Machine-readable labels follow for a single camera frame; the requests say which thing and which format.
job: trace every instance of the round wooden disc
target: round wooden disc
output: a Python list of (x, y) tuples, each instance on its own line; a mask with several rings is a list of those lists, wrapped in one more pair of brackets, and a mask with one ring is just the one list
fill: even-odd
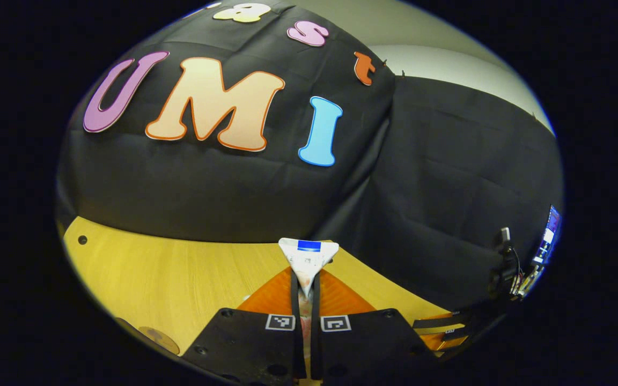
[(163, 332), (155, 330), (152, 327), (140, 327), (137, 330), (164, 349), (167, 349), (176, 355), (180, 354), (178, 345), (173, 341), (173, 339), (170, 339), (170, 337)]

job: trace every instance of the blue label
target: blue label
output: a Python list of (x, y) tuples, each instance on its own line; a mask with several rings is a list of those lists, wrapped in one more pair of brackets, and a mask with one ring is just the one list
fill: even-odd
[(297, 251), (307, 251), (307, 252), (320, 252), (321, 251), (321, 242), (320, 241), (297, 241)]

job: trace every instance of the yellow letter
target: yellow letter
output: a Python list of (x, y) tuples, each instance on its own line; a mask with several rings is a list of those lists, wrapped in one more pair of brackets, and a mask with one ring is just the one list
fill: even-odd
[(181, 63), (182, 76), (164, 104), (161, 114), (147, 125), (152, 139), (181, 139), (187, 132), (182, 113), (192, 103), (192, 125), (197, 139), (209, 137), (233, 110), (230, 124), (218, 134), (223, 146), (243, 151), (266, 147), (264, 125), (273, 95), (285, 88), (285, 81), (272, 73), (255, 71), (225, 90), (221, 62), (210, 58), (189, 58)]
[(261, 20), (260, 16), (270, 11), (270, 7), (260, 3), (245, 3), (235, 5), (229, 10), (224, 10), (216, 15), (214, 19), (228, 20), (233, 19), (240, 23), (252, 23)]

